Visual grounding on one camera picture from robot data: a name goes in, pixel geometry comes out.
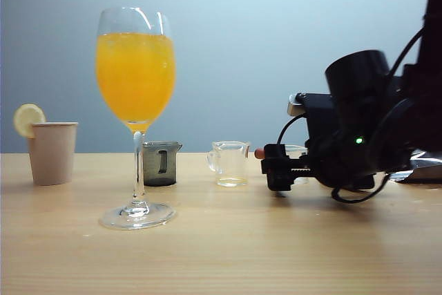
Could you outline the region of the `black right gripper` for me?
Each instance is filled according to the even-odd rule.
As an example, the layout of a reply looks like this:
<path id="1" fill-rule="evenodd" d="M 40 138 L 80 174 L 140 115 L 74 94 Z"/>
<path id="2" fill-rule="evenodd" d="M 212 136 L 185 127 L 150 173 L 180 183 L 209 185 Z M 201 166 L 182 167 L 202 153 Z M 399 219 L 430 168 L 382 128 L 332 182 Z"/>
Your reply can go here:
<path id="1" fill-rule="evenodd" d="M 303 114 L 309 138 L 306 141 L 308 167 L 323 185 L 341 189 L 372 189 L 374 173 L 359 173 L 365 166 L 365 143 L 360 133 L 342 128 L 334 101 L 329 94 L 297 93 L 292 95 L 292 114 Z M 261 171 L 271 191 L 291 191 L 294 175 L 284 144 L 266 144 Z"/>

